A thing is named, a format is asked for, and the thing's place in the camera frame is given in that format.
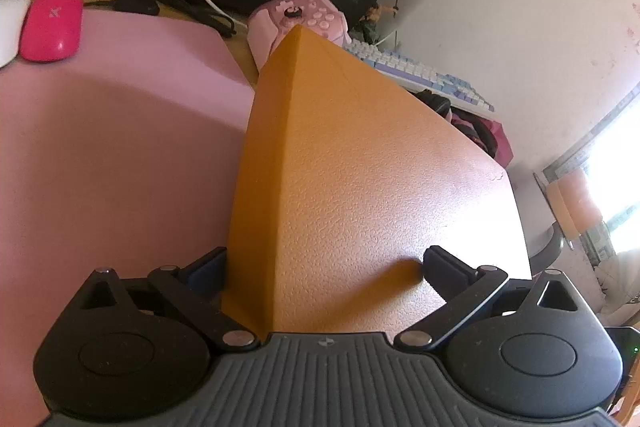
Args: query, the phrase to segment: pink desk mat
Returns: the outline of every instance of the pink desk mat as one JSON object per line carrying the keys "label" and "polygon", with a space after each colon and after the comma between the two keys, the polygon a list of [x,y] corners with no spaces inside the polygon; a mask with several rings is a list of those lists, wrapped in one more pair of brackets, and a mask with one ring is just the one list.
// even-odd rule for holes
{"label": "pink desk mat", "polygon": [[75,57],[0,70],[0,425],[47,415],[33,356],[95,267],[226,244],[253,99],[210,28],[100,10]]}

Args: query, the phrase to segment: keyboard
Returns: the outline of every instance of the keyboard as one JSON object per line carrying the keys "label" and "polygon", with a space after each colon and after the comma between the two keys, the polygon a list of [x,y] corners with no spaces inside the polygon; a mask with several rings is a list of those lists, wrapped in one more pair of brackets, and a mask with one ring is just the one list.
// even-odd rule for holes
{"label": "keyboard", "polygon": [[388,50],[380,51],[373,44],[356,39],[352,39],[351,44],[345,44],[343,48],[408,91],[431,89],[448,98],[454,107],[490,120],[497,118],[494,106],[461,78],[438,73],[412,58]]}

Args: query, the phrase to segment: game controller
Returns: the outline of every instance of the game controller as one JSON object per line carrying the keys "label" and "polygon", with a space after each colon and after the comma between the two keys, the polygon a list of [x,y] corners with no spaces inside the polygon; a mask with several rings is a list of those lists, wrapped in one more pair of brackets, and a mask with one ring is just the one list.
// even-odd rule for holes
{"label": "game controller", "polygon": [[247,40],[261,70],[269,55],[296,25],[303,25],[342,47],[350,43],[344,14],[329,0],[273,0],[249,17]]}

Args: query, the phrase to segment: mouse logo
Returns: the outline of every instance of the mouse logo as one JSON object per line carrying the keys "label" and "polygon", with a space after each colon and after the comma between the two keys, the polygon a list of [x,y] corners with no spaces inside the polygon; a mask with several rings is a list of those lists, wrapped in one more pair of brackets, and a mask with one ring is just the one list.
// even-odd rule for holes
{"label": "mouse logo", "polygon": [[335,344],[335,341],[333,339],[330,339],[329,337],[325,337],[324,339],[319,340],[318,344],[322,347],[329,347],[333,346]]}

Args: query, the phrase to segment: wall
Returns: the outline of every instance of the wall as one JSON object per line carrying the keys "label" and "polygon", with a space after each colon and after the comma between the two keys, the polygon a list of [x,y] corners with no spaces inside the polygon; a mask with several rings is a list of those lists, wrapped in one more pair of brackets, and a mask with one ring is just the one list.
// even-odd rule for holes
{"label": "wall", "polygon": [[402,53],[468,80],[495,105],[515,154],[509,173],[518,206],[535,218],[523,217],[525,232],[537,236],[553,218],[534,210],[544,202],[530,186],[518,192],[638,83],[640,0],[399,0],[399,7]]}

